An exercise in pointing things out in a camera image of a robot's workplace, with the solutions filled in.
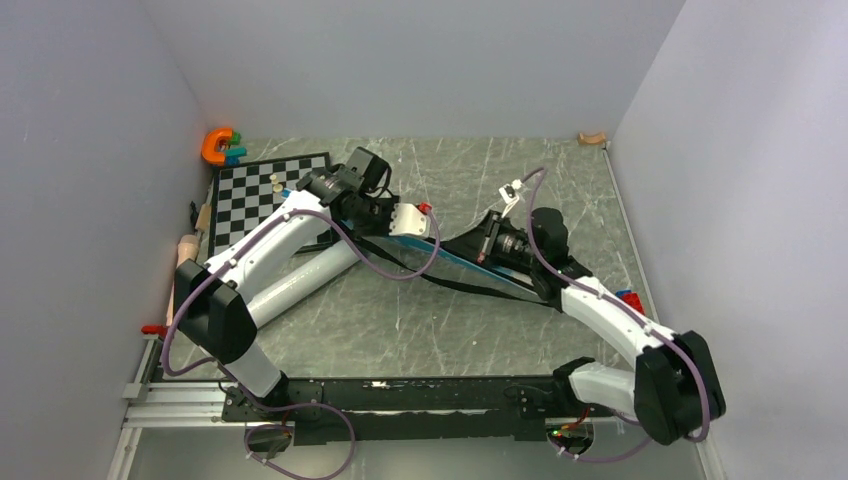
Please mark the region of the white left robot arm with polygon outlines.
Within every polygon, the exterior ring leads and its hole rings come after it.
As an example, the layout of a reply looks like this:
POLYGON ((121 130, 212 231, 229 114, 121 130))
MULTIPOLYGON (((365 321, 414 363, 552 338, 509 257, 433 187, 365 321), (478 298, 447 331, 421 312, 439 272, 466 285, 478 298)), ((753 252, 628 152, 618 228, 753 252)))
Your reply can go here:
POLYGON ((360 237, 400 230, 404 204, 388 193, 392 169, 358 147, 341 164, 317 167, 296 182, 268 218, 205 262, 186 260, 174 278, 166 342, 184 335, 204 362, 249 392, 248 407, 264 420, 290 401, 289 377, 258 343, 275 316, 367 257, 360 237))

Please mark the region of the blue racket cover bag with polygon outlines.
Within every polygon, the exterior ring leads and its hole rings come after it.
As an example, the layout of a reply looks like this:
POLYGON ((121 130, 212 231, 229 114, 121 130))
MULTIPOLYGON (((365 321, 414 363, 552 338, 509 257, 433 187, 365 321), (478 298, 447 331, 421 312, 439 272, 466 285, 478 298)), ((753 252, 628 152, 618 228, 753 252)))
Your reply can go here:
MULTIPOLYGON (((395 265, 397 265, 397 266, 399 266, 403 269, 411 270, 411 267, 404 264, 396 255, 389 253, 380 244, 374 243, 374 242, 372 242, 368 239, 365 239, 365 238, 355 238, 355 237, 353 237, 352 240, 353 240, 353 243, 359 248, 359 250, 363 254, 365 254, 367 256, 377 256, 381 259, 392 262, 395 265)), ((402 247, 404 249, 416 251, 418 253, 423 253, 423 254, 426 254, 426 255, 430 255, 432 253, 433 247, 434 247, 434 241, 432 239, 417 239, 417 238, 410 238, 410 237, 388 237, 388 238, 386 238, 386 241, 394 247, 402 247)), ((443 249, 439 250, 438 257, 440 259, 444 259, 444 260, 450 262, 453 265, 458 265, 460 267, 463 267, 463 268, 470 270, 470 271, 473 271, 475 273, 486 275, 487 277, 492 278, 495 281, 515 286, 516 288, 519 288, 522 291, 525 291, 528 294, 534 296, 534 300, 531 300, 531 303, 544 305, 544 302, 540 302, 538 300, 536 292, 532 288, 532 285, 530 283, 528 283, 527 281, 519 279, 516 275, 509 274, 509 273, 503 273, 501 271, 487 270, 487 269, 483 268, 482 266, 468 262, 464 259, 461 259, 461 258, 455 256, 455 255, 452 255, 451 253, 449 253, 449 252, 447 252, 443 249)), ((486 296, 493 296, 493 297, 498 297, 498 298, 505 298, 505 299, 510 299, 510 300, 520 300, 520 301, 522 301, 522 298, 513 296, 513 295, 508 294, 508 293, 500 292, 498 290, 495 290, 494 288, 483 287, 483 286, 479 286, 479 285, 464 284, 464 283, 461 283, 459 281, 439 278, 439 277, 436 277, 436 276, 434 276, 432 274, 428 274, 428 273, 422 274, 420 276, 420 278, 424 279, 424 280, 426 280, 430 283, 434 283, 438 286, 442 286, 442 287, 457 290, 457 291, 462 291, 462 292, 472 293, 472 294, 477 294, 477 295, 486 295, 486 296)))

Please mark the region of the white shuttlecock tube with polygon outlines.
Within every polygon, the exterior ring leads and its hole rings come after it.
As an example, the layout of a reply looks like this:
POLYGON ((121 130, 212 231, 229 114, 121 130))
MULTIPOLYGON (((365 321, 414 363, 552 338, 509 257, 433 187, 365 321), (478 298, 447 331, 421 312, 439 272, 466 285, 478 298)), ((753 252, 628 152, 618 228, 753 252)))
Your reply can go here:
POLYGON ((260 290, 248 303, 257 328, 262 329, 359 261, 360 258, 353 250, 345 242, 339 241, 260 290))

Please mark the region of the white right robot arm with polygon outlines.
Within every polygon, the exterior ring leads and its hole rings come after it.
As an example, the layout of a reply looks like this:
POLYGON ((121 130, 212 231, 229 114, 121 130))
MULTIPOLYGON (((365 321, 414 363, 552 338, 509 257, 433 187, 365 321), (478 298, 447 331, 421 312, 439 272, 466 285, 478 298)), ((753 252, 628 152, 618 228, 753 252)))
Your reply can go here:
POLYGON ((676 333, 628 305, 576 260, 568 239, 562 214, 541 207, 527 229, 489 211, 441 247, 487 272, 526 276, 541 303, 589 327, 625 359, 628 370, 590 357, 558 367, 550 391, 557 411, 605 407, 635 419, 662 445, 704 432, 727 409, 706 340, 695 331, 676 333))

